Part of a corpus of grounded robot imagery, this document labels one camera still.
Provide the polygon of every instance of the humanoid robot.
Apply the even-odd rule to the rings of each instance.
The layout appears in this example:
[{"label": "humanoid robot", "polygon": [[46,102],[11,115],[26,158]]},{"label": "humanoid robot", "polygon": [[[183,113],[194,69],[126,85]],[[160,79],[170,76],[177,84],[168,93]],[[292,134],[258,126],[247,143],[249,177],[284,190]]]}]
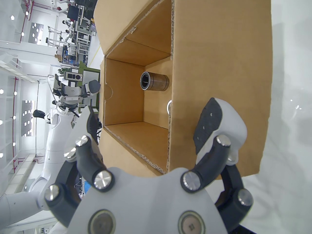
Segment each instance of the humanoid robot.
[{"label": "humanoid robot", "polygon": [[[235,163],[246,126],[227,102],[212,98],[194,132],[193,169],[177,168],[154,178],[107,169],[96,142],[94,113],[85,108],[65,147],[64,162],[44,198],[67,234],[228,233],[253,204]],[[78,172],[92,185],[81,200],[74,189]],[[225,190],[214,204],[205,191],[219,174]]]},{"label": "humanoid robot", "polygon": [[[142,178],[107,169],[93,109],[87,106],[78,118],[78,102],[98,91],[99,83],[72,88],[56,76],[53,93],[60,99],[49,115],[44,169],[29,192],[0,198],[0,229],[41,210],[59,220],[52,234],[223,234],[238,226],[253,197],[235,165],[247,129],[230,104],[211,98],[202,111],[193,169]],[[82,200],[74,188],[78,172],[92,185]],[[204,189],[220,174],[225,190],[214,204]]]},{"label": "humanoid robot", "polygon": [[49,210],[44,200],[44,192],[56,181],[64,164],[64,147],[68,136],[73,131],[72,126],[78,119],[78,103],[85,97],[96,95],[99,92],[100,83],[93,80],[81,87],[68,87],[61,83],[58,76],[55,75],[52,89],[54,95],[59,97],[59,101],[53,101],[54,106],[48,114],[38,113],[35,115],[51,123],[43,171],[32,183],[29,192],[0,197],[0,230],[41,210]]}]

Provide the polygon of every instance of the cable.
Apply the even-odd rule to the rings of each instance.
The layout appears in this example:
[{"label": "cable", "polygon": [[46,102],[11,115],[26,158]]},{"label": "cable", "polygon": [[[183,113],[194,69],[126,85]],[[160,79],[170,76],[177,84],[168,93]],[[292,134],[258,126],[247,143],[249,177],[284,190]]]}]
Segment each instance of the cable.
[{"label": "cable", "polygon": [[75,114],[79,118],[79,115],[75,113],[73,109],[69,109],[69,111],[71,111],[73,114]]},{"label": "cable", "polygon": [[[38,81],[36,109],[38,109],[39,84],[40,82]],[[35,156],[37,156],[37,118],[36,118],[36,137],[35,137]]]}]

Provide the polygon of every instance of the metal cylinder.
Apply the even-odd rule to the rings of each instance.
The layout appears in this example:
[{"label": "metal cylinder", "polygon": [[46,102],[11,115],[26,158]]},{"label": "metal cylinder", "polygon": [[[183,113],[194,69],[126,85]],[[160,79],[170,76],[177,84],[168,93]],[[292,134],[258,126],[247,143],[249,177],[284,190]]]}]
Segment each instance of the metal cylinder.
[{"label": "metal cylinder", "polygon": [[145,71],[141,75],[140,84],[143,90],[165,91],[169,87],[169,78],[166,75]]}]

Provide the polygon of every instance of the white floor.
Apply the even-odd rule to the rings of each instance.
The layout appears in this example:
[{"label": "white floor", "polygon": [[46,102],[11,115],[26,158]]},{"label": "white floor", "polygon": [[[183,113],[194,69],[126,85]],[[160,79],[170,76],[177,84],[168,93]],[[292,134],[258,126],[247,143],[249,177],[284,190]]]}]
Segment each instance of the white floor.
[{"label": "white floor", "polygon": [[88,56],[88,67],[94,69],[100,69],[100,65],[104,59],[104,54],[98,40],[98,34],[91,37],[91,44]]},{"label": "white floor", "polygon": [[[272,0],[271,116],[260,172],[244,178],[254,206],[243,225],[256,233],[312,229],[312,0]],[[99,68],[98,39],[88,65]],[[214,200],[223,186],[207,188]]]}]

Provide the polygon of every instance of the cardboard box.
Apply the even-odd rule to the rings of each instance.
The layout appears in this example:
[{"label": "cardboard box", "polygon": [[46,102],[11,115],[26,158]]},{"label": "cardboard box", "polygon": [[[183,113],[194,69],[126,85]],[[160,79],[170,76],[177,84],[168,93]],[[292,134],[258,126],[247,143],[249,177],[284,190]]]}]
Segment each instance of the cardboard box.
[{"label": "cardboard box", "polygon": [[[271,104],[271,0],[98,0],[94,18],[106,55],[99,117],[109,167],[140,176],[192,168],[194,129],[216,97],[247,126],[241,175],[258,173]],[[166,74],[169,88],[143,91],[144,71]]]}]

